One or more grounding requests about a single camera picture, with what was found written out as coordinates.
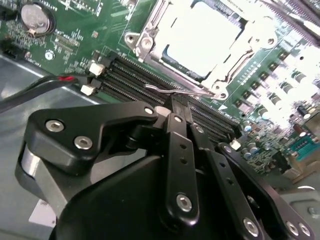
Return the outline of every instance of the silver cylindrical part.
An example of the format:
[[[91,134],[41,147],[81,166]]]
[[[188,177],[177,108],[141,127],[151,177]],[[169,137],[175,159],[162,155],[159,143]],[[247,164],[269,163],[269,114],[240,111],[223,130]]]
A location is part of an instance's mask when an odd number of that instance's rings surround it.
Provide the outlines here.
[[[21,166],[26,174],[34,177],[40,160],[41,159],[39,157],[35,156],[28,147],[25,146],[21,159]]]

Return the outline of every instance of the metal clip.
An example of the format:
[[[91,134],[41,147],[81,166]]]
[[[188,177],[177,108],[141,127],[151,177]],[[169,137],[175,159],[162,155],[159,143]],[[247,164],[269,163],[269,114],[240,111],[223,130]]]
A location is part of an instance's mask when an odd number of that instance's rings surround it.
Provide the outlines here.
[[[197,96],[203,96],[203,97],[208,97],[213,99],[213,95],[210,93],[203,93],[203,92],[194,92],[194,91],[184,91],[184,90],[179,90],[179,89],[173,89],[173,90],[162,90],[159,89],[156,86],[150,85],[150,84],[145,84],[144,85],[147,89],[153,89],[156,90],[159,93],[162,94],[185,94],[185,95],[197,95]]]

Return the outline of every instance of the screw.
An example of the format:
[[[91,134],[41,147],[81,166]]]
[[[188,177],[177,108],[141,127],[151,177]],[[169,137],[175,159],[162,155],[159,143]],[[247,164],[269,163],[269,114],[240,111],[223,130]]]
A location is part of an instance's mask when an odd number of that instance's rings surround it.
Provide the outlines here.
[[[145,111],[147,114],[154,114],[154,111],[153,111],[151,108],[149,108],[149,107],[145,107],[145,108],[144,108],[144,111]]]
[[[259,230],[257,228],[257,226],[254,224],[253,221],[251,221],[249,218],[245,218],[243,219],[243,224],[245,226],[245,228],[247,229],[247,231],[254,237],[258,237],[259,235]]]
[[[152,39],[149,37],[144,37],[141,40],[141,46],[143,49],[150,49],[152,47]]]
[[[62,122],[58,120],[49,120],[45,123],[46,129],[48,129],[50,132],[59,133],[63,129],[65,129],[65,126]]]
[[[77,136],[74,139],[74,145],[81,150],[88,150],[92,147],[93,143],[87,136]]]
[[[309,214],[312,215],[312,217],[313,217],[314,219],[320,218],[320,210],[319,210],[319,209],[314,208],[314,207],[309,207],[309,208],[308,208],[308,212],[309,212]]]
[[[203,133],[205,132],[205,131],[204,131],[201,127],[199,127],[199,126],[196,126],[195,129],[197,129],[198,132],[201,133],[201,134],[203,134]]]
[[[174,119],[175,119],[177,122],[182,123],[182,119],[181,119],[180,117],[175,116]]]
[[[55,53],[51,50],[47,50],[45,53],[44,53],[44,57],[45,59],[47,59],[48,61],[51,61],[53,59],[55,59]]]
[[[289,229],[289,231],[295,235],[295,236],[299,236],[299,232],[298,229],[295,227],[295,225],[293,225],[291,222],[287,221],[286,223],[287,228]]]
[[[179,194],[176,196],[176,204],[186,213],[192,210],[192,203],[186,195]]]
[[[26,59],[30,58],[30,57],[31,57],[31,52],[27,51],[27,52],[25,53],[24,57],[25,57]]]
[[[303,225],[302,223],[299,223],[299,227],[301,228],[301,230],[302,230],[302,232],[305,234],[305,235],[307,235],[308,237],[310,237],[310,231],[309,231],[309,229],[305,226],[305,225]]]
[[[230,147],[228,147],[228,146],[224,146],[223,148],[224,148],[224,150],[226,150],[228,153],[231,153],[231,152],[232,152],[231,149],[230,149]]]

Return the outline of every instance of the silver screw head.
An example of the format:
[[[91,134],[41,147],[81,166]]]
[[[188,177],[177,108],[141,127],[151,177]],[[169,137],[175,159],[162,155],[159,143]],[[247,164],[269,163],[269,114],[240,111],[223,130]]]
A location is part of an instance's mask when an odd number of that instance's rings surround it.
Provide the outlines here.
[[[186,195],[178,194],[178,196],[176,196],[176,204],[186,213],[192,210],[192,203]]]
[[[144,108],[144,111],[145,111],[147,114],[154,114],[154,111],[153,111],[151,108],[149,108],[149,107],[145,107],[145,108]]]
[[[93,142],[87,136],[77,136],[74,139],[74,145],[81,150],[88,150],[93,146]]]
[[[52,50],[47,50],[47,51],[44,53],[44,57],[45,57],[45,59],[47,59],[48,61],[51,61],[51,60],[55,59],[55,53],[54,53]]]
[[[254,237],[258,237],[259,235],[259,230],[255,223],[251,221],[249,218],[243,219],[243,224],[245,226],[245,229]]]
[[[181,119],[180,117],[175,116],[174,119],[175,119],[177,122],[182,123],[182,119]]]
[[[197,129],[198,132],[201,133],[201,134],[203,134],[203,133],[205,132],[205,131],[204,131],[201,127],[199,127],[199,126],[196,126],[195,129]]]
[[[150,49],[152,47],[152,39],[149,38],[149,37],[144,37],[142,40],[141,40],[141,46],[143,49]]]
[[[224,146],[224,150],[226,150],[228,153],[231,153],[231,152],[232,152],[232,151],[231,151],[231,148],[228,147],[228,146]]]
[[[295,236],[299,236],[299,232],[298,229],[296,228],[295,225],[293,225],[291,222],[287,221],[286,223],[286,227],[289,229],[289,231],[295,235]]]
[[[299,227],[301,228],[302,232],[307,235],[308,237],[310,237],[311,233],[309,231],[309,229],[303,225],[302,223],[299,223]]]
[[[65,129],[65,126],[62,122],[58,120],[49,120],[45,123],[46,129],[48,129],[50,132],[59,133],[63,129]]]

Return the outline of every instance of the black cable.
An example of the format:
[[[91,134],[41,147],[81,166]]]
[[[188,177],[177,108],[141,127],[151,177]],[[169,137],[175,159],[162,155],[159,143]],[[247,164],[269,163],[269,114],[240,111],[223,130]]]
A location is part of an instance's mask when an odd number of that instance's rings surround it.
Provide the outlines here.
[[[18,91],[10,96],[8,96],[7,98],[5,98],[4,100],[9,100],[9,99],[13,99],[15,98],[16,96],[20,95],[21,93],[23,92],[27,92],[28,90],[31,90],[41,84],[44,84],[46,82],[49,82],[51,80],[56,80],[58,81],[59,79],[57,78],[57,76],[54,76],[54,75],[50,75],[50,76],[44,76],[40,79],[38,79],[37,81],[31,83],[29,86],[27,86],[26,88],[22,89],[21,91]]]
[[[56,76],[50,77],[51,79],[49,77],[41,78],[22,91],[19,91],[14,95],[5,98],[3,101],[0,101],[0,114],[51,90],[69,86],[78,82],[76,78],[74,80],[63,80],[63,78],[60,79]]]

